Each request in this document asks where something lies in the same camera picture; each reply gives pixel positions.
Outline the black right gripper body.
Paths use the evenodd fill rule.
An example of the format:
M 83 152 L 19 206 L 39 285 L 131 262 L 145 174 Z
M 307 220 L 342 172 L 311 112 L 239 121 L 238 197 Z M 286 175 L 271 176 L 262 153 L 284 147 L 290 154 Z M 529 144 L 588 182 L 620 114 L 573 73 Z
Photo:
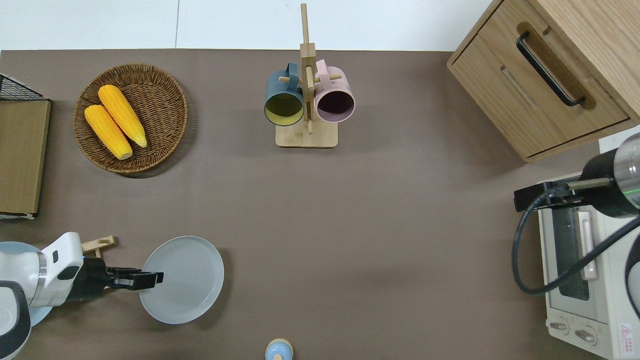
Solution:
M 574 193 L 582 199 L 582 205 L 590 205 L 608 217 L 635 217 L 639 214 L 639 208 L 624 196 L 615 180 L 614 164 L 617 152 L 617 149 L 613 149 L 595 156 L 586 163 L 579 176 L 580 181 L 610 178 L 610 185 L 579 189 Z

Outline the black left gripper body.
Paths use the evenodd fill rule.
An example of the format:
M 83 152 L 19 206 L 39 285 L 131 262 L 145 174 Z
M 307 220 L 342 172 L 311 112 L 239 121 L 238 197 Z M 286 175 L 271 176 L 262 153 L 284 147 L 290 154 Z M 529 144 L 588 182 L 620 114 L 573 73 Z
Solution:
M 65 302 L 89 302 L 100 297 L 110 284 L 105 261 L 100 257 L 85 257 L 74 278 Z

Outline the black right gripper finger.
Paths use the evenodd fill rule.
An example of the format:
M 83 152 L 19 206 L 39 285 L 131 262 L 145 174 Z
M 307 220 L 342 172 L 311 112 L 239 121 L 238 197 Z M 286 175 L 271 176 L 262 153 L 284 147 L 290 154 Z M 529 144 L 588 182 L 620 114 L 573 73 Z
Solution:
M 515 212 L 524 212 L 541 194 L 553 187 L 553 182 L 540 182 L 514 191 Z

